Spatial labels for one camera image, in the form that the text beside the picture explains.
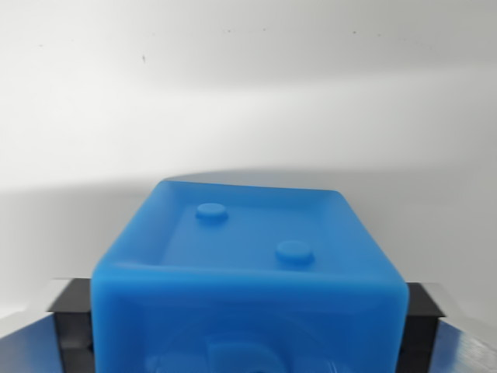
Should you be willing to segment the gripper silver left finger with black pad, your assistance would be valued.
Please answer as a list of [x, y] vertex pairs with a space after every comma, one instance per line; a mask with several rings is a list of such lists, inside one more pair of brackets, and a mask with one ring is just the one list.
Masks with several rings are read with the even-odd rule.
[[94, 371], [88, 278], [54, 279], [25, 309], [1, 317], [1, 371]]

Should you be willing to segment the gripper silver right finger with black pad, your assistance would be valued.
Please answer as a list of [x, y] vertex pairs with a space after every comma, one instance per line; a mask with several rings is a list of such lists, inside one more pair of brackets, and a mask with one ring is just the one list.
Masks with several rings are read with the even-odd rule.
[[466, 316], [445, 289], [408, 284], [402, 372], [495, 372], [496, 328]]

